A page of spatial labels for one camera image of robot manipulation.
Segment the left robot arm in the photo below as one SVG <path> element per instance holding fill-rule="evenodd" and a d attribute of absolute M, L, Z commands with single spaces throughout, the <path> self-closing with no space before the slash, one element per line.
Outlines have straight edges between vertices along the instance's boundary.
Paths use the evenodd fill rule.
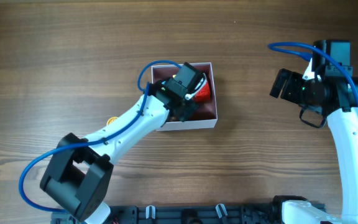
<path fill-rule="evenodd" d="M 149 84 L 111 124 L 83 138 L 67 134 L 50 156 L 40 188 L 79 222 L 103 223 L 110 214 L 104 198 L 114 165 L 170 117 L 191 117 L 198 108 L 191 91 L 173 79 Z"/>

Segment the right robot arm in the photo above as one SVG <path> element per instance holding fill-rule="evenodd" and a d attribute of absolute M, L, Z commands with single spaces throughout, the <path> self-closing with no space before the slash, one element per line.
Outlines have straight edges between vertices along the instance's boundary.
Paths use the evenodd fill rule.
<path fill-rule="evenodd" d="M 353 78 L 358 92 L 358 77 Z M 271 96 L 323 117 L 333 135 L 342 184 L 341 223 L 358 223 L 358 106 L 352 88 L 340 74 L 299 74 L 281 69 Z"/>

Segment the red toy truck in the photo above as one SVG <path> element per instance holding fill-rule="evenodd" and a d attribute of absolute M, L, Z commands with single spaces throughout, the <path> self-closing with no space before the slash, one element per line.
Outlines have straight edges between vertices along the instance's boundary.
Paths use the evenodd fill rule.
<path fill-rule="evenodd" d="M 211 100 L 211 89 L 208 80 L 206 80 L 205 85 L 193 97 L 193 100 L 197 103 L 205 103 Z"/>

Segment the white cardboard box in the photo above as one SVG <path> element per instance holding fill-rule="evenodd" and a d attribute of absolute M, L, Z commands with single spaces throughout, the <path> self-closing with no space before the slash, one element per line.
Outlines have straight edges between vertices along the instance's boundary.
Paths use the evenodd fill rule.
<path fill-rule="evenodd" d="M 214 73 L 211 62 L 191 63 L 197 70 L 206 74 L 209 86 L 209 96 L 202 96 L 198 102 L 199 108 L 188 121 L 175 121 L 170 118 L 157 131 L 179 131 L 188 129 L 214 128 L 218 121 L 216 103 L 216 88 L 214 85 Z M 152 83 L 163 80 L 177 74 L 178 67 L 174 65 L 153 65 L 151 67 Z"/>

